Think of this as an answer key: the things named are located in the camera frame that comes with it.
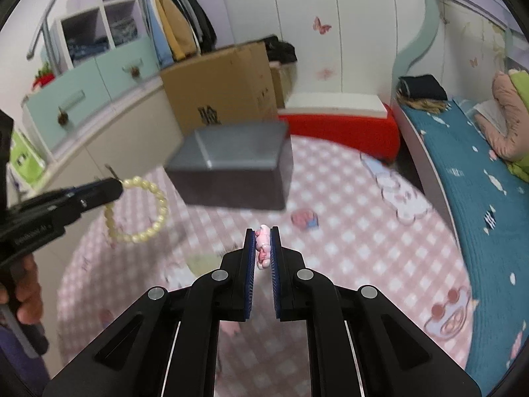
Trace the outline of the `person's left hand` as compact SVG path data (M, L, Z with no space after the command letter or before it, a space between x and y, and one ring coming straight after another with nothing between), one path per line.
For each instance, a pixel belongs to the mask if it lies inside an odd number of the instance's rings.
M44 307L34 255L24 257L22 265L24 276L18 281L15 289L16 299L20 302L17 317L23 325L35 325L42 319Z

